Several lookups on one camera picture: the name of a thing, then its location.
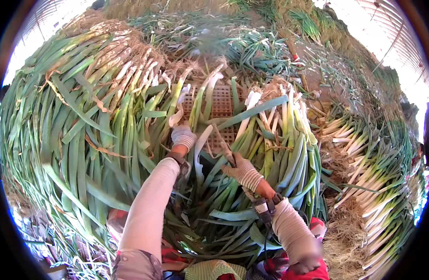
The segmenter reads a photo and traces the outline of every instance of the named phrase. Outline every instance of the white arm sleeve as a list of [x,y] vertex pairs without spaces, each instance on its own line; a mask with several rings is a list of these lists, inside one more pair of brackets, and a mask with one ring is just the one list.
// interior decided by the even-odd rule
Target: white arm sleeve
[[157,164],[132,203],[118,250],[140,249],[161,262],[163,215],[179,171],[173,158]]
[[272,217],[272,229],[293,265],[308,255],[318,255],[318,240],[311,233],[306,223],[292,207],[287,198],[275,205]]

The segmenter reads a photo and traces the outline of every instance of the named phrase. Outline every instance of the perforated plastic tray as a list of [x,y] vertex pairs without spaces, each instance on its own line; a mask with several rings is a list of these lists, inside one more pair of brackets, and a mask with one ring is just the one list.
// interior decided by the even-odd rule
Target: perforated plastic tray
[[[194,87],[194,95],[197,94],[199,91],[200,85],[192,85]],[[185,100],[183,103],[184,106],[184,117],[185,119],[189,119],[189,115],[191,114],[192,104],[193,100],[191,97],[192,89],[189,93],[186,94]],[[204,111],[206,101],[205,101],[206,94],[202,96],[202,109],[201,112]],[[219,117],[230,117],[233,115],[233,100],[230,92],[230,86],[220,86],[217,85],[214,87],[213,90],[213,101],[211,103],[211,114],[209,119],[213,118],[219,118]],[[229,126],[221,131],[221,136],[224,138],[225,142],[229,145],[233,144],[234,139],[236,137],[236,129],[233,126]],[[220,139],[215,135],[214,133],[208,138],[207,141],[208,145],[210,145],[210,149],[213,152],[213,154],[217,154],[222,151],[222,146]],[[204,148],[205,151],[208,151],[207,146],[205,144]]]

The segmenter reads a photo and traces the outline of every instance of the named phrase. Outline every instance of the work glove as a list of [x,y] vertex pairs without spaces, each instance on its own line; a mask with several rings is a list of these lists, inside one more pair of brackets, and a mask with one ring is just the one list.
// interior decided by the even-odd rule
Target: work glove
[[252,192],[255,192],[258,183],[264,176],[258,173],[251,162],[244,159],[240,153],[233,153],[233,157],[236,162],[236,168],[222,165],[222,172],[227,176],[236,179],[240,185],[243,185]]
[[197,136],[191,132],[188,125],[174,126],[171,133],[172,142],[175,145],[184,145],[188,150],[194,146]]

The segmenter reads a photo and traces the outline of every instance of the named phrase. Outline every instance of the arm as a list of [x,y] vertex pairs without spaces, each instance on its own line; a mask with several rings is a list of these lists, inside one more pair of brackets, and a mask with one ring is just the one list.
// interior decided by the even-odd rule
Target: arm
[[[275,191],[264,179],[259,182],[255,193],[266,199],[272,199],[275,195]],[[275,205],[275,209],[272,229],[288,255],[290,270],[296,275],[316,270],[321,260],[321,249],[317,238],[286,198]]]
[[[171,151],[184,157],[188,149],[175,145]],[[173,158],[157,164],[132,203],[118,250],[140,249],[161,261],[163,213],[179,171],[180,166]]]
[[[250,161],[242,158],[239,153],[234,153],[233,156],[237,168],[223,166],[223,172],[234,177],[239,184],[252,192],[266,199],[272,199],[275,191],[256,171]],[[276,212],[272,217],[272,229],[289,257],[290,269],[297,274],[305,274],[315,270],[319,266],[318,260],[321,259],[318,240],[309,231],[303,219],[286,198],[275,208]]]
[[[181,157],[196,140],[189,126],[178,126],[171,138],[174,143],[171,152]],[[128,213],[112,279],[161,279],[163,215],[179,172],[177,161],[165,158],[144,182]]]

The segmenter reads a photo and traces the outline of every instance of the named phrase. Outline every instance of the pile of green onions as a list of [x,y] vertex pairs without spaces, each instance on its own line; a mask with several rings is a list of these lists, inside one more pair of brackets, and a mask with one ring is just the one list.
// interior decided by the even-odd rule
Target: pile of green onions
[[332,139],[335,147],[348,157],[352,172],[337,195],[334,208],[354,197],[365,219],[368,257],[361,279],[381,279],[396,260],[400,248],[412,233],[405,166],[409,145],[397,146],[398,139],[382,133],[359,115],[334,106],[319,131],[321,139]]
[[129,210],[154,167],[142,125],[155,116],[146,97],[163,97],[151,87],[160,55],[145,44],[134,55],[120,22],[79,34],[87,20],[59,30],[17,71],[0,105],[0,162],[51,222],[112,251],[107,213]]
[[[0,160],[4,175],[46,209],[51,222],[112,254],[107,213],[111,208],[128,211],[166,155],[170,123],[182,117],[182,97],[189,95],[184,85],[200,84],[192,80],[200,68],[189,62],[183,69],[161,72],[160,54],[144,44],[134,54],[129,47],[133,33],[113,21],[67,36],[85,20],[60,30],[17,72],[0,106]],[[211,69],[206,65],[193,97],[188,121],[199,139],[187,158],[192,172],[173,190],[163,238],[184,257],[250,266],[264,257],[266,228],[236,180],[222,174],[224,155],[212,157],[202,150],[213,125],[220,131],[237,126],[231,149],[250,159],[307,223],[319,215],[326,220],[328,214],[319,147],[303,95],[281,78],[268,79],[252,89],[245,105],[235,78],[223,78],[227,66],[225,59]],[[236,113],[212,118],[214,86],[225,80],[232,85]],[[277,97],[269,98],[274,94],[268,86]],[[281,246],[272,237],[266,248],[275,252]]]

